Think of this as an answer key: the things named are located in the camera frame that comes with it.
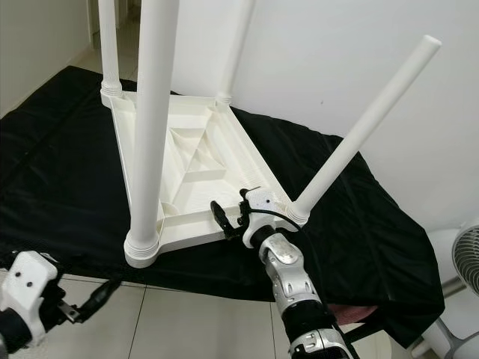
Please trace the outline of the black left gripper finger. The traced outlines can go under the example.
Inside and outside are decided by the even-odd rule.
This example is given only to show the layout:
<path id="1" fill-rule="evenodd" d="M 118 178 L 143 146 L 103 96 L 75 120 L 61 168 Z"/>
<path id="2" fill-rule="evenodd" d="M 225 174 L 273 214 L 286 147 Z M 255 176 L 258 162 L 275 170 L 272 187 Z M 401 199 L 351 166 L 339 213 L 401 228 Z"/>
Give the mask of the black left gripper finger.
<path id="1" fill-rule="evenodd" d="M 79 321 L 89 320 L 95 313 L 105 307 L 105 304 L 114 292 L 122 285 L 122 280 L 113 278 L 113 280 L 107 280 L 106 283 L 100 284 L 95 289 L 87 301 L 79 307 Z"/>

